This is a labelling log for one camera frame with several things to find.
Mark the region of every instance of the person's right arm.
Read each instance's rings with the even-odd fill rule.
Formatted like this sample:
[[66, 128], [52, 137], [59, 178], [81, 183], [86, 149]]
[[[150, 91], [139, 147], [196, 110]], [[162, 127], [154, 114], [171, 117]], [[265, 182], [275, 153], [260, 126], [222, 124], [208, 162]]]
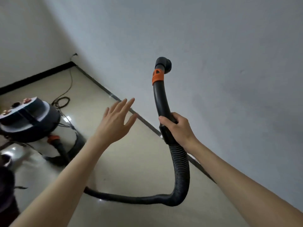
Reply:
[[160, 116], [161, 124], [199, 161], [249, 225], [303, 226], [303, 213], [215, 155], [195, 137], [186, 118], [172, 114], [178, 124]]

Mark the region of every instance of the vacuum cleaner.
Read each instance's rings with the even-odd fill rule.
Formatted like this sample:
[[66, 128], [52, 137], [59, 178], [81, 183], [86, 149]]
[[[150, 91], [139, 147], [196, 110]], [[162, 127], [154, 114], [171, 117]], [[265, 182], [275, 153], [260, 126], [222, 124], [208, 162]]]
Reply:
[[[172, 63], [159, 57], [152, 76], [154, 99], [159, 116], [165, 116], [177, 123], [172, 116], [164, 88], [164, 74], [170, 72]], [[187, 153], [176, 142], [167, 127], [159, 126], [165, 143], [169, 146], [175, 170], [175, 187], [171, 194], [158, 194], [148, 197], [128, 197], [102, 193], [86, 187], [84, 193], [98, 199], [129, 204], [157, 204], [177, 206], [188, 192], [190, 172]], [[75, 129], [60, 109], [41, 99], [27, 98], [14, 103], [10, 110], [0, 115], [0, 134], [11, 141], [25, 143], [37, 150], [55, 165], [67, 165], [85, 144], [83, 136]]]

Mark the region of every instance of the vacuum handle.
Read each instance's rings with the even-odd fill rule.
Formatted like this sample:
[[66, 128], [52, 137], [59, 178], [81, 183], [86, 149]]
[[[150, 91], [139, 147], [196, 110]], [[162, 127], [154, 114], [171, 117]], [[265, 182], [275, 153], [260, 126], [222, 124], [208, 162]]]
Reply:
[[[159, 116], [164, 116], [174, 123], [177, 120], [171, 114], [169, 104], [167, 102], [165, 87], [164, 87], [164, 74], [168, 73], [172, 68], [170, 60], [165, 57], [159, 57], [156, 61], [155, 70], [153, 72], [152, 84], [154, 88], [154, 100]], [[177, 144], [169, 129], [160, 124], [159, 129], [166, 144]]]

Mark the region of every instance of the forearm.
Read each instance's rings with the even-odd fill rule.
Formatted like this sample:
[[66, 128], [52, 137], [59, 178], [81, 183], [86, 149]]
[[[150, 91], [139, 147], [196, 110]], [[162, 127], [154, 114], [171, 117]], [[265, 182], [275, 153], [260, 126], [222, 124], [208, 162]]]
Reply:
[[203, 144], [193, 153], [251, 226], [303, 226], [303, 213], [256, 183]]
[[29, 205], [11, 226], [67, 226], [89, 175], [106, 148], [106, 144], [95, 146], [94, 142], [88, 141], [55, 182]]

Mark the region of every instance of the hand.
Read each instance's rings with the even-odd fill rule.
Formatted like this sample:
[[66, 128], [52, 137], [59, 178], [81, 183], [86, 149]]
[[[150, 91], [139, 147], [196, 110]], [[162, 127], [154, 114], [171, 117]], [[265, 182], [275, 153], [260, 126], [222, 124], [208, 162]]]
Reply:
[[103, 119], [93, 135], [93, 140], [100, 142], [100, 145], [109, 146], [122, 139], [137, 119], [137, 114], [133, 114], [124, 125], [125, 116], [133, 103], [134, 98], [128, 102], [127, 99], [124, 99], [120, 103], [117, 101], [110, 108], [106, 108]]
[[173, 112], [172, 115], [176, 118], [178, 124], [173, 123], [164, 116], [159, 117], [160, 123], [170, 130], [175, 140], [184, 148], [186, 152], [192, 154], [194, 145], [199, 143], [199, 140], [192, 132], [187, 118], [184, 118], [176, 112]]

